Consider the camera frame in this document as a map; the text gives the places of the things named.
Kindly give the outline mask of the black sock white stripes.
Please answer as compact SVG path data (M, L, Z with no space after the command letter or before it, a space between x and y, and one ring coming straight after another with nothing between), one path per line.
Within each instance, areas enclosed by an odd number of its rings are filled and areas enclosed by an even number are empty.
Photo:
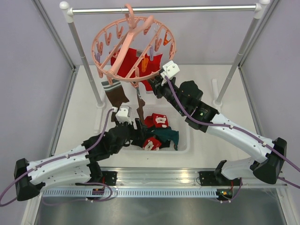
M145 141L132 141L131 145L139 146L139 147L143 148L144 142ZM161 142L161 143L162 143L162 145L160 146L160 149L170 147L170 141Z

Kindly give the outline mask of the red santa sock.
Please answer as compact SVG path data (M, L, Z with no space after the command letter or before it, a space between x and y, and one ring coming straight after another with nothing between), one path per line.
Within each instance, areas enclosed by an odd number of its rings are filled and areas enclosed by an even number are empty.
M160 148L161 145L162 145L162 143L158 139L156 139L154 137L151 137L151 138L148 138L144 142L142 148L144 150L155 150L155 151L157 151L157 150L159 150L159 148Z
M150 128L150 127L155 127L155 128L169 127L167 116L163 115L163 114L157 114L157 113L153 113L152 115L147 116L144 119L144 123L148 128Z

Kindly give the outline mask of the brown striped sock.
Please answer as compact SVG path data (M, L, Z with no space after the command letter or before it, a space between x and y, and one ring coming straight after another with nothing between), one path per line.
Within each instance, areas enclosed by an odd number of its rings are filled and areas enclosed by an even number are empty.
M101 82L106 96L113 107L120 109L123 103L129 102L120 81L112 79L112 85L108 81Z
M138 108L136 111L138 113L140 121L144 123L143 107L145 106L145 101L141 97L139 88L136 88L136 93L137 93L137 101L138 101Z

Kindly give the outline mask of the pink round clip hanger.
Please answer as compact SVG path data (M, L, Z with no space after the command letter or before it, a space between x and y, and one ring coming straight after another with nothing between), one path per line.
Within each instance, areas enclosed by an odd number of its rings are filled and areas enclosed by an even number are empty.
M95 36L91 54L98 76L131 83L134 87L154 77L162 68L163 54L169 48L167 63L176 54L176 41L169 28L153 15L136 16L129 4L125 17L106 25Z

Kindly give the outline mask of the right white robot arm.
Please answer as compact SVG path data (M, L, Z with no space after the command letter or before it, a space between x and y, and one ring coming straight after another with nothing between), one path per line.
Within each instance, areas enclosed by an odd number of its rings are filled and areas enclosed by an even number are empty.
M175 78L167 82L161 76L149 79L154 95L165 98L186 123L195 130L217 136L238 147L250 157L237 161L222 160L214 171L214 180L225 185L236 178L252 178L276 184L286 157L287 142L259 136L227 119L217 109L202 101L203 92L194 81L176 86Z

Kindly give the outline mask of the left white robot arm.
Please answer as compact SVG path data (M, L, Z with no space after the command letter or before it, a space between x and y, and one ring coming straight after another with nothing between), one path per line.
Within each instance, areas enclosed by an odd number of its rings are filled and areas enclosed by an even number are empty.
M139 119L132 123L117 122L108 131L103 130L64 154L37 161L17 160L14 171L16 199L26 201L57 186L98 185L103 178L98 162L119 153L132 141L142 139L146 130Z

